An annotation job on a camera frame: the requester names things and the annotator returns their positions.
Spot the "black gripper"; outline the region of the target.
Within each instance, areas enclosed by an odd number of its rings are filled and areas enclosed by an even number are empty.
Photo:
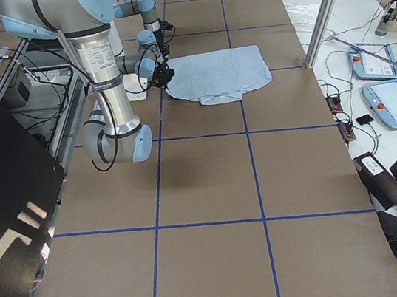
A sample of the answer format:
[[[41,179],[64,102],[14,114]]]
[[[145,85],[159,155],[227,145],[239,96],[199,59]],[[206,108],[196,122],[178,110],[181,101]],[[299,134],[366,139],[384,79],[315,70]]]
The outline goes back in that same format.
[[[164,36],[165,32],[167,31],[172,32],[171,37],[168,39],[166,39],[166,37]],[[176,33],[175,25],[169,23],[168,21],[160,21],[159,28],[155,30],[157,46],[159,47],[159,50],[164,57],[168,58],[169,56],[170,53],[169,42],[173,39],[175,33]]]
[[[168,63],[169,61],[167,57],[165,57],[161,63],[157,63],[150,81],[152,87],[157,88],[167,86],[167,84],[172,80],[175,75],[175,71],[169,67]]]

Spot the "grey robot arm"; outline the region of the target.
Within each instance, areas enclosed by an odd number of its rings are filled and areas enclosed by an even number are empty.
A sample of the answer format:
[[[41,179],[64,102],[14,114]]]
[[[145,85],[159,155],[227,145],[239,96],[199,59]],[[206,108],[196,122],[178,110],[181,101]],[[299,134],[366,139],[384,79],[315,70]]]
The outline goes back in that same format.
[[[126,18],[140,15],[143,19],[143,27],[154,33],[157,46],[162,55],[168,58],[170,53],[169,42],[173,37],[165,39],[164,32],[175,33],[175,26],[168,21],[160,19],[157,14],[156,0],[116,0],[113,10],[116,18]]]
[[[8,33],[21,38],[59,40],[96,97],[83,125],[83,147],[94,163],[142,163],[152,150],[152,132],[132,111],[123,77],[135,74],[163,88],[174,77],[167,66],[169,46],[155,0],[0,0]],[[120,56],[110,40],[112,22],[140,15],[135,55]]]

